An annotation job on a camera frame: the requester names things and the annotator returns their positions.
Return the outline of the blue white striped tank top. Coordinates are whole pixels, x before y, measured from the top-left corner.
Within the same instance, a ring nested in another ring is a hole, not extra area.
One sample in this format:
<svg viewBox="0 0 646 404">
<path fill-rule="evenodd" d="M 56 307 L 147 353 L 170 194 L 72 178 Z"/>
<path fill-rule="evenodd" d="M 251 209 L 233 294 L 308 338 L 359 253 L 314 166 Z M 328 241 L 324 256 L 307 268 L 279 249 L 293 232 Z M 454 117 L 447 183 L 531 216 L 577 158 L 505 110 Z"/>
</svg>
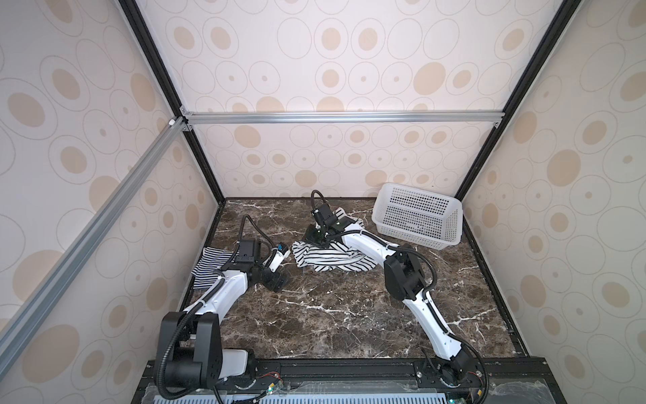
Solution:
<svg viewBox="0 0 646 404">
<path fill-rule="evenodd" d="M 229 260 L 231 252 L 214 247 L 205 247 L 198 263 L 192 270 L 193 287 L 209 289 L 219 279 L 216 273 Z"/>
</svg>

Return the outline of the white plastic laundry basket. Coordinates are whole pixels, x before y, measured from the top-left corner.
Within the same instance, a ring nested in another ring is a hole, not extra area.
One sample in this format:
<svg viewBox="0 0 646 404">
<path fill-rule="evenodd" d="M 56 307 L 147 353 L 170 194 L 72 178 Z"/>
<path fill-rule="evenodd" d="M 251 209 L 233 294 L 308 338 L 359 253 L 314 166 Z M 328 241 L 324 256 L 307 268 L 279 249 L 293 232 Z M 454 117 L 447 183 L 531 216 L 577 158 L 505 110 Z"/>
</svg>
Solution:
<svg viewBox="0 0 646 404">
<path fill-rule="evenodd" d="M 385 236 L 442 250 L 461 241 L 463 207 L 453 197 L 386 183 L 375 200 L 372 222 Z"/>
</svg>

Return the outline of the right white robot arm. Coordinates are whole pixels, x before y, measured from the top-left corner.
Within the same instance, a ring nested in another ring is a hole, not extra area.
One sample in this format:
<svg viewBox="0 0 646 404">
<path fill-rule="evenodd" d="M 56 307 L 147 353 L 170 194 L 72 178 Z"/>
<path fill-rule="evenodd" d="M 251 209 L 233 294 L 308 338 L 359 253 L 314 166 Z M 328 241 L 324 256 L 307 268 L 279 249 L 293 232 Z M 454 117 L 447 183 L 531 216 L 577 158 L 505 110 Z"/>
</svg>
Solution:
<svg viewBox="0 0 646 404">
<path fill-rule="evenodd" d="M 326 202 L 314 203 L 315 221 L 304 238 L 294 243 L 294 259 L 299 267 L 317 272 L 341 269 L 362 272 L 382 268 L 385 288 L 413 313 L 429 338 L 435 357 L 429 365 L 448 387 L 457 387 L 468 377 L 480 379 L 482 388 L 489 378 L 481 355 L 455 335 L 432 299 L 437 271 L 413 247 L 399 246 L 367 231 L 363 223 L 332 210 Z"/>
</svg>

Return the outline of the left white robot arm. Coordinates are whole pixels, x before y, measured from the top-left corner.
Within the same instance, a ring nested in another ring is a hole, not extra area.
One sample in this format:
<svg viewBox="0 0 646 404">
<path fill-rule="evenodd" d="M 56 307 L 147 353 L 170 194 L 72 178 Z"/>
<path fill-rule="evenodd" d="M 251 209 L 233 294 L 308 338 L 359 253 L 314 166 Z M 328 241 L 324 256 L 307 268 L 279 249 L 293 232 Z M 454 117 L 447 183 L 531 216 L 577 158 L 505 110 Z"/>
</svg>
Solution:
<svg viewBox="0 0 646 404">
<path fill-rule="evenodd" d="M 281 291 L 287 277 L 279 266 L 289 257 L 288 245 L 270 247 L 261 256 L 258 239 L 243 239 L 223 257 L 206 249 L 198 269 L 211 271 L 213 284 L 183 311 L 170 311 L 161 321 L 154 382 L 162 398 L 177 400 L 196 390 L 215 390 L 220 383 L 241 377 L 254 383 L 257 360 L 250 350 L 225 349 L 220 324 L 247 290 L 262 284 Z"/>
</svg>

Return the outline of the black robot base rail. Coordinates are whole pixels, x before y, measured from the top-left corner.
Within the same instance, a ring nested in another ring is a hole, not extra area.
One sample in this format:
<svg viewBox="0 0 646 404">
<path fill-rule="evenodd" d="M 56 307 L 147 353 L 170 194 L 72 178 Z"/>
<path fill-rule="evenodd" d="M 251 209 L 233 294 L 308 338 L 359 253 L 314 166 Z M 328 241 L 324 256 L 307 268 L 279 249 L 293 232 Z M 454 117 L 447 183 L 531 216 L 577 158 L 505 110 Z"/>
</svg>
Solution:
<svg viewBox="0 0 646 404">
<path fill-rule="evenodd" d="M 456 387 L 424 358 L 255 360 L 181 403 L 564 403 L 543 358 L 487 358 Z"/>
</svg>

